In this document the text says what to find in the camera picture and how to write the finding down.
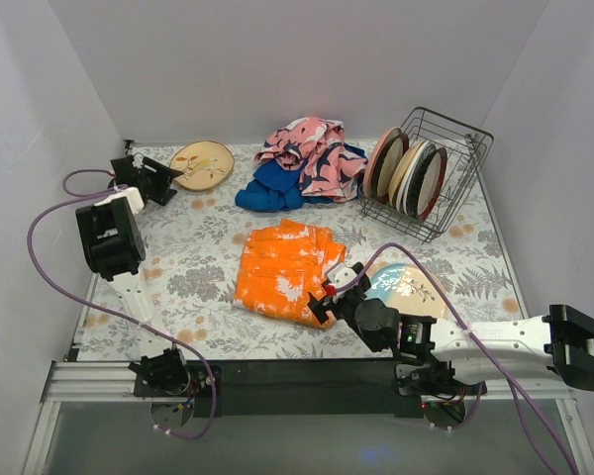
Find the blue and cream plate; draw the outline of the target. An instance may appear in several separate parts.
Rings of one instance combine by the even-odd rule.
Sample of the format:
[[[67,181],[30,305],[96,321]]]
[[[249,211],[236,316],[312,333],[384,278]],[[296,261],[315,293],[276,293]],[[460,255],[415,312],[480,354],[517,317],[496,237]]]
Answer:
[[[402,314],[446,319],[449,309],[427,276],[415,265],[395,263],[370,276],[367,299],[379,299]]]

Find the tan bird pattern plate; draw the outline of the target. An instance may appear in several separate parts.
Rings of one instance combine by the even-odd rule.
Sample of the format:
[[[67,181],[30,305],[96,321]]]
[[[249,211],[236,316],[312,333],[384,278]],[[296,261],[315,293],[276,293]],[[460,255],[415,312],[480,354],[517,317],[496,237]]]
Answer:
[[[175,178],[182,188],[201,192],[213,189],[231,174],[235,159],[223,144],[213,141],[191,143],[178,151],[169,167],[181,172]]]

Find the red rimmed black plate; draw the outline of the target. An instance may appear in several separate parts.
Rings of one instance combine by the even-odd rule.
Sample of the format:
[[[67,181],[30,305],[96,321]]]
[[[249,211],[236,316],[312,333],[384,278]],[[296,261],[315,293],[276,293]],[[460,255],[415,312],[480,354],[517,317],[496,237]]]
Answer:
[[[420,192],[417,209],[417,218],[420,221],[429,216],[440,196],[446,174],[446,163],[446,149],[441,146],[437,148],[430,163]]]

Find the white blue striped plate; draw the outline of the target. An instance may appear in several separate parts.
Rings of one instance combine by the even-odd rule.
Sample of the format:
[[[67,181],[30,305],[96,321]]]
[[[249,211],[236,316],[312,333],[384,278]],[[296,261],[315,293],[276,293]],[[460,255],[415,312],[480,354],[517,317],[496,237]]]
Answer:
[[[407,216],[415,218],[417,216],[418,200],[420,192],[425,180],[425,176],[430,167],[430,163],[433,160],[437,147],[433,142],[430,142],[428,150],[421,158],[420,166],[416,169],[415,177],[412,181],[411,196],[407,200]]]

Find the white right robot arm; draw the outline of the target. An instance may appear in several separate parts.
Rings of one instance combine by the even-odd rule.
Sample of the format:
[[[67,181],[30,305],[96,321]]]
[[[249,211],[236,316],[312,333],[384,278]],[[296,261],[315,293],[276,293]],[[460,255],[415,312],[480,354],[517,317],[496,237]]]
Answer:
[[[367,276],[340,264],[308,307],[320,324],[344,321],[372,352],[390,350],[408,366],[401,385],[420,395],[471,390],[511,374],[594,392],[594,319],[554,304],[539,317],[460,326],[418,267],[396,263]]]

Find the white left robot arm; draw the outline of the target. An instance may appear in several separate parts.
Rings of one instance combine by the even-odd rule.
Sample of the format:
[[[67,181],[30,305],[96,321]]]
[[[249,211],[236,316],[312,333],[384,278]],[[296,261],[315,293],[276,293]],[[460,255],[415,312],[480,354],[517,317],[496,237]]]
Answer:
[[[147,249],[136,222],[147,201],[164,206],[175,196],[181,176],[142,154],[111,161],[111,194],[75,211],[86,263],[105,280],[126,315],[138,322],[141,358],[130,369],[155,391],[178,396],[188,391],[191,373],[175,344],[162,338],[164,323],[149,293],[144,262]]]

